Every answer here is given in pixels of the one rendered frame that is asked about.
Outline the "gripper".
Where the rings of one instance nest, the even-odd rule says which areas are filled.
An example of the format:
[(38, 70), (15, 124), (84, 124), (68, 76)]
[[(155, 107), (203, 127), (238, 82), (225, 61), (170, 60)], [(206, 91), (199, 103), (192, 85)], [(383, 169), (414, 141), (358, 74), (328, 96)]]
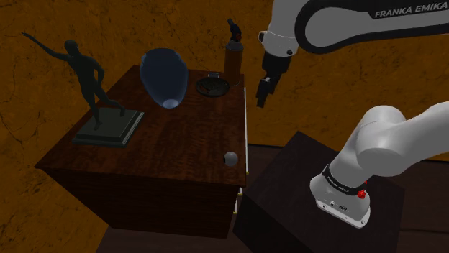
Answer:
[(281, 76), (287, 72), (291, 62), (291, 56), (279, 57), (268, 52), (264, 53), (262, 69), (266, 77), (260, 80), (256, 92), (257, 107), (263, 108), (269, 94), (274, 94)]

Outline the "brown spray bottle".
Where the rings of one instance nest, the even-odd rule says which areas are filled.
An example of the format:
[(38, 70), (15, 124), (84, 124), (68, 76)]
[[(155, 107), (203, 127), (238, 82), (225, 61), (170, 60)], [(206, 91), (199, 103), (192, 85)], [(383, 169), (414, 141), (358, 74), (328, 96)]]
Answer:
[(224, 75), (231, 86), (240, 82), (243, 45), (241, 43), (242, 32), (231, 18), (227, 20), (230, 26), (231, 37), (225, 45)]

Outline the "black round dish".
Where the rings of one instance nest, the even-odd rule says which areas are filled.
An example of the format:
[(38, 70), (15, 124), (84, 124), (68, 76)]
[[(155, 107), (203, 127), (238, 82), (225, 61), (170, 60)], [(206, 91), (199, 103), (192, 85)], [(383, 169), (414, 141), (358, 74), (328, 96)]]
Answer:
[(205, 77), (195, 83), (196, 90), (206, 97), (220, 97), (225, 95), (229, 89), (229, 83), (222, 78)]

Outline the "small grey ball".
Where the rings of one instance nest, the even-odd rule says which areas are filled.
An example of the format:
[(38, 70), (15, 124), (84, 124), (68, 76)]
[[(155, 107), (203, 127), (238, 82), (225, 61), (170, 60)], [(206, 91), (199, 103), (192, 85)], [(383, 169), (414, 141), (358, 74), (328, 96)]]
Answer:
[(227, 152), (224, 156), (224, 163), (226, 166), (232, 167), (235, 166), (238, 163), (238, 156), (235, 152)]

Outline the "dark blue vase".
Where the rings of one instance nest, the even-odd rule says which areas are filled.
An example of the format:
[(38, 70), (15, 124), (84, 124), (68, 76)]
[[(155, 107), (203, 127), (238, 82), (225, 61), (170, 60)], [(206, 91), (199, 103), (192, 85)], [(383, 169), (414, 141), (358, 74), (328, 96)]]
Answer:
[(176, 51), (155, 48), (142, 56), (140, 80), (157, 105), (174, 109), (186, 94), (189, 71)]

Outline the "dark wooden chest of drawers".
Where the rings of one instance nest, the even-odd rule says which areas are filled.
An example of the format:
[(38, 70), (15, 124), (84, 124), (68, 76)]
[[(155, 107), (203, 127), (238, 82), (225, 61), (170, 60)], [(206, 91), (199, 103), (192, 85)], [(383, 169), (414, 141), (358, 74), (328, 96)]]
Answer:
[[(155, 103), (132, 66), (110, 89), (121, 103), (145, 113), (124, 148), (72, 143), (80, 123), (37, 168), (115, 229), (212, 238), (228, 234), (237, 193), (246, 184), (245, 94), (234, 86), (218, 98), (196, 91), (204, 70), (189, 71), (182, 103)], [(235, 152), (235, 166), (223, 156)]]

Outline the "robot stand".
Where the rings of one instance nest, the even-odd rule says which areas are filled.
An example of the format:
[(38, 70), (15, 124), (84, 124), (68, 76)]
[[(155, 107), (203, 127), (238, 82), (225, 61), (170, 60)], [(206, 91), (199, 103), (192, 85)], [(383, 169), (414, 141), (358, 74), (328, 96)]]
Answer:
[(371, 216), (357, 229), (319, 209), (309, 181), (336, 151), (296, 133), (243, 194), (233, 231), (253, 253), (396, 253), (404, 189), (368, 180)]

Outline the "dark human figure statue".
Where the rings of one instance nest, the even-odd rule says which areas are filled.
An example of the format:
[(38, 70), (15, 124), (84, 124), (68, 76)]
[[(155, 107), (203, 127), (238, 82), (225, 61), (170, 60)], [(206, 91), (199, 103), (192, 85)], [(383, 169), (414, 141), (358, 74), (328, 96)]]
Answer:
[(77, 42), (64, 42), (66, 54), (55, 52), (46, 47), (32, 35), (22, 35), (39, 45), (47, 54), (66, 61), (75, 72), (81, 87), (81, 93), (93, 114), (72, 139), (74, 144), (105, 147), (127, 146), (145, 113), (138, 110), (126, 110), (119, 102), (108, 97), (101, 83), (104, 69), (92, 57), (79, 52)]

